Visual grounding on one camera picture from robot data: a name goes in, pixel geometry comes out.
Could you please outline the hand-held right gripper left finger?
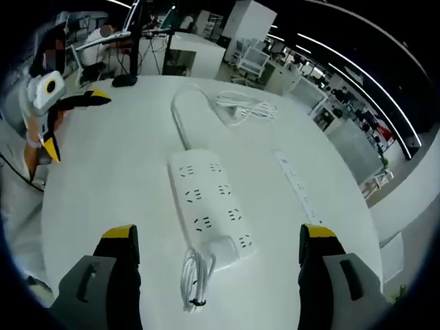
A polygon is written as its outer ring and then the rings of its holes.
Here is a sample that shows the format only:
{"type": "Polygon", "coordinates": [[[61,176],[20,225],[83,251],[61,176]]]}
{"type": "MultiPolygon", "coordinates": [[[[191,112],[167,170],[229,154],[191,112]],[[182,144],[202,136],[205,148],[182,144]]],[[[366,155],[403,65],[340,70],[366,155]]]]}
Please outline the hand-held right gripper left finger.
{"type": "Polygon", "coordinates": [[[51,313],[65,329],[141,329],[138,231],[114,227],[61,279],[51,313]]]}

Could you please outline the person's left hand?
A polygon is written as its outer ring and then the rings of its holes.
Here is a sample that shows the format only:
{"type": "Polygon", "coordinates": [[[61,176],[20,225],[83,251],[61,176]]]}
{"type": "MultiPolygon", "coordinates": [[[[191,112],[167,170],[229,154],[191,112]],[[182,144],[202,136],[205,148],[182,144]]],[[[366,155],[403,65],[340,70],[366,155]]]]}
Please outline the person's left hand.
{"type": "Polygon", "coordinates": [[[60,127],[60,125],[63,123],[66,113],[67,110],[60,110],[56,112],[56,117],[54,119],[54,124],[53,124],[53,132],[56,132],[60,127]]]}

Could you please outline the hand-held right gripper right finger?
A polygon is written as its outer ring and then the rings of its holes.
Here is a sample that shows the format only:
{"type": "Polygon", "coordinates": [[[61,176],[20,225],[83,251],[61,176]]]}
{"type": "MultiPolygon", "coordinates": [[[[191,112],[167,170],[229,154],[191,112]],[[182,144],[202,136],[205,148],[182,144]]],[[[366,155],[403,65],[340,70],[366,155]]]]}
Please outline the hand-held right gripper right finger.
{"type": "Polygon", "coordinates": [[[299,329],[371,329],[388,310],[375,272],[323,226],[300,228],[299,329]]]}

